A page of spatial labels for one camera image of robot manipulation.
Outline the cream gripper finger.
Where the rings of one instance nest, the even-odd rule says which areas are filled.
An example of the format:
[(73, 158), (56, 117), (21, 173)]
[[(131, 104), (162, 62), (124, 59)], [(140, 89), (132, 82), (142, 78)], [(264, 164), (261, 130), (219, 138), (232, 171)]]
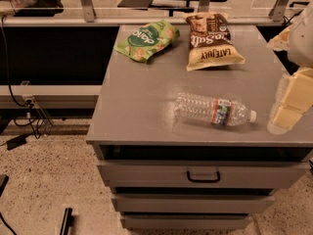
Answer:
[(274, 51), (288, 51), (291, 28), (288, 26), (278, 35), (271, 38), (267, 43), (267, 47)]
[(272, 130), (291, 130), (313, 106), (313, 69), (300, 68), (279, 81), (271, 110)]

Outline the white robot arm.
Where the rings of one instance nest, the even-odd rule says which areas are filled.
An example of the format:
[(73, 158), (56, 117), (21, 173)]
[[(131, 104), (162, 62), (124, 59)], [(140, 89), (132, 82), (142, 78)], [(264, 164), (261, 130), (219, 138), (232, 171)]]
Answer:
[(285, 134), (313, 106), (313, 5), (272, 38), (268, 47), (286, 50), (288, 60), (298, 65), (293, 75), (284, 74), (279, 81), (267, 124), (272, 134)]

